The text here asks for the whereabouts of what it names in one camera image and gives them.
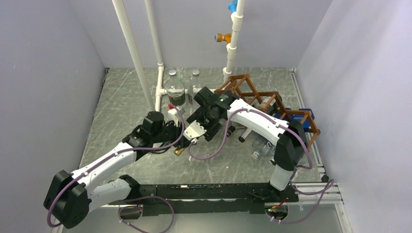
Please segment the dark red wine bottle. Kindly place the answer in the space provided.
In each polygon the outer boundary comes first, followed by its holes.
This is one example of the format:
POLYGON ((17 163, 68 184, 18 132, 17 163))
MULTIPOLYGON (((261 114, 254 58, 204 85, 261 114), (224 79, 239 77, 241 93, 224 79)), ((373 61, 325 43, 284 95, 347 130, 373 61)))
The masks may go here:
POLYGON ((184 150, 191 144, 191 139, 187 139, 185 136, 182 136, 182 138, 174 145, 174 154, 176 156, 180 156, 184 150))

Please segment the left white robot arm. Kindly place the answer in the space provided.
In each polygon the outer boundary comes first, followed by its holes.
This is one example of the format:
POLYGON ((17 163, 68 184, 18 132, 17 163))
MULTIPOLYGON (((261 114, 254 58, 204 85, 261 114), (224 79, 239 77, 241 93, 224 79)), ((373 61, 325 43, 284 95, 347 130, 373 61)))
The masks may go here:
POLYGON ((47 224, 70 229, 77 226, 89 212, 113 201, 135 203, 140 185, 128 175, 101 184, 121 168, 156 153, 177 147, 184 138, 184 109, 173 106, 168 111, 170 121, 161 112, 151 111, 142 124, 136 126, 110 152, 91 164, 72 172, 57 172, 50 184, 43 206, 47 209, 47 224))

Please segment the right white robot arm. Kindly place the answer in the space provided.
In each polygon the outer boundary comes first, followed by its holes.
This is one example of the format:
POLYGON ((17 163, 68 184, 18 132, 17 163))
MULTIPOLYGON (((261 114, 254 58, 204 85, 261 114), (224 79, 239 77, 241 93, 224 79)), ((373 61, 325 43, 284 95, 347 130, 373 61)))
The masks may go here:
POLYGON ((309 153, 302 123, 275 118, 229 91, 218 94, 204 87, 194 100, 200 107, 187 119, 189 125, 184 137, 193 141, 204 136, 209 141, 222 127, 221 119, 226 119, 227 123, 239 123, 263 136, 275 146, 275 170, 270 179, 268 196, 273 201, 282 200, 299 161, 309 153))

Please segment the clear glass bottle silver cap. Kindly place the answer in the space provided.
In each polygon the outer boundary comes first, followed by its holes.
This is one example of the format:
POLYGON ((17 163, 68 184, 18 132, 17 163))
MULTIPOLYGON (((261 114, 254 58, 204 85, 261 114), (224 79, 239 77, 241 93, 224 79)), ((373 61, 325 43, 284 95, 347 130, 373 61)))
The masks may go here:
POLYGON ((188 103, 193 109, 197 109, 200 106, 194 97, 203 87, 204 85, 202 84, 202 80, 200 78, 200 71, 198 69, 194 69, 191 73, 187 92, 188 103))

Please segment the clear glass bottle white cap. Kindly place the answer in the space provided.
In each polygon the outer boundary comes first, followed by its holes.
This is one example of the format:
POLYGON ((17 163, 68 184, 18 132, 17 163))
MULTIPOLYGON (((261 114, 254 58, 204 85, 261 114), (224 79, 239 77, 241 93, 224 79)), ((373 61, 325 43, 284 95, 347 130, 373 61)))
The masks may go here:
POLYGON ((166 87, 169 101, 174 106, 184 107, 186 104, 185 87, 182 81, 177 77, 175 69, 169 70, 169 82, 166 87))

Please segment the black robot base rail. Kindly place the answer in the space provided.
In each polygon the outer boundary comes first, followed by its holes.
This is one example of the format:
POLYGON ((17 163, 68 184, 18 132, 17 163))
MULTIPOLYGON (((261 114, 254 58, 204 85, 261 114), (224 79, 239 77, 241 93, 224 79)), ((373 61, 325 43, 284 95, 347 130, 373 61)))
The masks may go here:
POLYGON ((142 184, 138 192, 112 204, 138 204, 143 216, 157 216, 171 210, 176 214, 263 214, 270 204, 298 201, 291 187, 278 191, 269 183, 142 184))

